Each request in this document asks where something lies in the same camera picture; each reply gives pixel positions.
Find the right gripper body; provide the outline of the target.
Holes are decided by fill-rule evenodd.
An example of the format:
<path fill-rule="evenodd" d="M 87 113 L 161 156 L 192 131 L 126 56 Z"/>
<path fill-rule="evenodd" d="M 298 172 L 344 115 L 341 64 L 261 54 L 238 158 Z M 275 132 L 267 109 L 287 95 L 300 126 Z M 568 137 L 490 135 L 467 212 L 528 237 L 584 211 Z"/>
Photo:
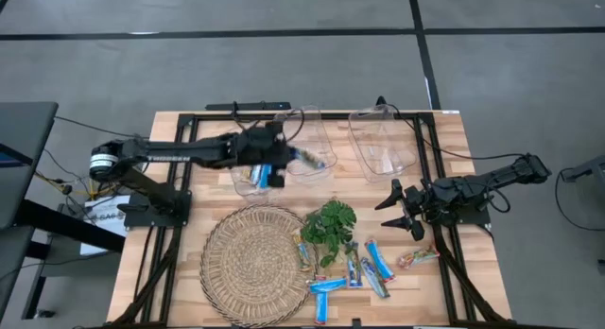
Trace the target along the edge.
<path fill-rule="evenodd" d="M 403 189 L 403 186 L 398 179 L 393 179 L 391 181 L 391 190 L 392 189 L 399 189 L 403 192 L 403 200 L 399 201 L 394 206 L 400 206 L 402 211 L 401 216 L 409 216 L 411 218 L 411 228 L 406 231 L 411 233 L 415 241 L 422 240 L 424 238 L 424 226 L 420 220 L 416 219 L 416 216 L 420 216 L 424 213 L 424 194 L 415 186 Z"/>

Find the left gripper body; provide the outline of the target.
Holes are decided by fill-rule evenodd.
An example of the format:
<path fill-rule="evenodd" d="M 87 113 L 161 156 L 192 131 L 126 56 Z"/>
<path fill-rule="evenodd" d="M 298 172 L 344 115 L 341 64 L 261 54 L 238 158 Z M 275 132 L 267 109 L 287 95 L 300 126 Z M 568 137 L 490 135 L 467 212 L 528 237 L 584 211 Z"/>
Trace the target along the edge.
<path fill-rule="evenodd" d="M 284 125 L 279 121 L 242 130 L 234 140 L 235 165 L 271 165 L 268 184 L 271 187 L 283 188 L 284 170 L 289 162 L 288 144 L 283 130 Z"/>

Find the blue patterned granola bar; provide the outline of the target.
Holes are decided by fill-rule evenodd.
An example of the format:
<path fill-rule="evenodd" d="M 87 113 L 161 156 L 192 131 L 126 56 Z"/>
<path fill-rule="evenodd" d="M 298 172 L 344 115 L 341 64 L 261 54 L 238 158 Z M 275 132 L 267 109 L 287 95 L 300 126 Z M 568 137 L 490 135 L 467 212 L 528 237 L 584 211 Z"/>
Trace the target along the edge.
<path fill-rule="evenodd" d="M 291 156 L 300 156 L 304 165 L 315 169 L 322 170 L 326 168 L 326 163 L 322 161 L 319 157 L 315 156 L 308 150 L 302 149 L 302 154 L 290 154 Z"/>

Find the multicoloured granola bar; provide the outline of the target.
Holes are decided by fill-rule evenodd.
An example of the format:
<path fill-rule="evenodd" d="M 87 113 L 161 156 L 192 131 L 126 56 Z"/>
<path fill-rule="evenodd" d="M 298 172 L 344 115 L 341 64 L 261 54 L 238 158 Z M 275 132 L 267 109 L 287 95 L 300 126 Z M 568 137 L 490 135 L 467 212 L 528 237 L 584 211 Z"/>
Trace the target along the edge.
<path fill-rule="evenodd" d="M 427 260 L 437 258 L 440 253 L 436 247 L 431 245 L 426 248 L 418 249 L 400 256 L 397 260 L 397 266 L 399 268 L 408 269 L 415 265 L 421 264 Z"/>

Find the dark and blue granola bar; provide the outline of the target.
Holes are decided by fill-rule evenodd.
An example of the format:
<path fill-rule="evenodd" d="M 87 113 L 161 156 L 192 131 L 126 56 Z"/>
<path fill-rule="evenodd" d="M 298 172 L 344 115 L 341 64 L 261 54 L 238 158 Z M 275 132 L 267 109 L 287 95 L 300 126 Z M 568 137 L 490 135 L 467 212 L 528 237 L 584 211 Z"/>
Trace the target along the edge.
<path fill-rule="evenodd" d="M 358 257 L 358 243 L 351 241 L 346 244 L 347 269 L 349 276 L 349 287 L 360 288 L 363 286 L 361 277 L 361 266 Z"/>

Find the green leafy plant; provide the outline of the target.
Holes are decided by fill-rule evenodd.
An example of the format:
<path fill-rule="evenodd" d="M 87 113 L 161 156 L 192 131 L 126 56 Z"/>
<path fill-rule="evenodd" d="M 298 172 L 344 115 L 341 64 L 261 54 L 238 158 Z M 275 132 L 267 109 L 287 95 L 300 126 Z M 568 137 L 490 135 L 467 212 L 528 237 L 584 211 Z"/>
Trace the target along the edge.
<path fill-rule="evenodd" d="M 301 229 L 302 239 L 320 246 L 322 268 L 333 265 L 343 251 L 352 250 L 356 214 L 347 203 L 331 199 L 318 210 L 309 213 Z"/>

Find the round woven placemat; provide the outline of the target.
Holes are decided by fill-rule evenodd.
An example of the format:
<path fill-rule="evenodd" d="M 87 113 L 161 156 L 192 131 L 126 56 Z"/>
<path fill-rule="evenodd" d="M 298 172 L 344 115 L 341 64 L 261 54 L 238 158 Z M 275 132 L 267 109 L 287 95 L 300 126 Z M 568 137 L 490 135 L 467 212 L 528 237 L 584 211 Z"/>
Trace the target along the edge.
<path fill-rule="evenodd" d="M 309 244 L 311 268 L 300 269 L 293 234 L 303 225 L 295 213 L 271 204 L 240 208 L 217 223 L 203 247 L 199 278 L 206 299 L 224 320 L 270 327 L 306 304 L 318 254 Z"/>

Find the white printed box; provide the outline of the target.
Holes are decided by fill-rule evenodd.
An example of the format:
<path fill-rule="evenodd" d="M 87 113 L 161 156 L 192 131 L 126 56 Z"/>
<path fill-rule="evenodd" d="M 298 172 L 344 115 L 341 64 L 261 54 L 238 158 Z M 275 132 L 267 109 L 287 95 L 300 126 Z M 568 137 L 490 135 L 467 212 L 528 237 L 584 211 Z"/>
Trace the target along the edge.
<path fill-rule="evenodd" d="M 79 254 L 97 255 L 105 251 L 120 251 L 127 234 L 126 213 L 118 208 L 128 204 L 130 195 L 117 195 L 86 201 L 82 219 L 93 227 L 80 243 Z"/>

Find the black desk beam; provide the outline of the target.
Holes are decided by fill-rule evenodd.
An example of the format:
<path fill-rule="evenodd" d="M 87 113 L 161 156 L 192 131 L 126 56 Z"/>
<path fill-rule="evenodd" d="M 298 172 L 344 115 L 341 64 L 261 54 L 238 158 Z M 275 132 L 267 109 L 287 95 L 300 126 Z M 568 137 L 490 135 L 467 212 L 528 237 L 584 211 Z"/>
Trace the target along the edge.
<path fill-rule="evenodd" d="M 34 201 L 24 199 L 14 218 L 14 224 L 18 226 L 32 226 L 33 228 L 63 235 L 81 242 L 87 231 L 93 227 L 83 220 L 65 215 L 59 211 L 52 210 Z"/>

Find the grey desk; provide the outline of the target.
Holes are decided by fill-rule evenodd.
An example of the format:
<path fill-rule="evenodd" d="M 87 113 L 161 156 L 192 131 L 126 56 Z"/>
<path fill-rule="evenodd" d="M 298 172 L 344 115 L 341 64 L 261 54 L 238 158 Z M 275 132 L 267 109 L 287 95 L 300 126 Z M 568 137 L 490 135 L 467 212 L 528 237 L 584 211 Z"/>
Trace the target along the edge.
<path fill-rule="evenodd" d="M 56 102 L 0 102 L 0 321 L 41 206 L 26 192 L 52 130 Z"/>

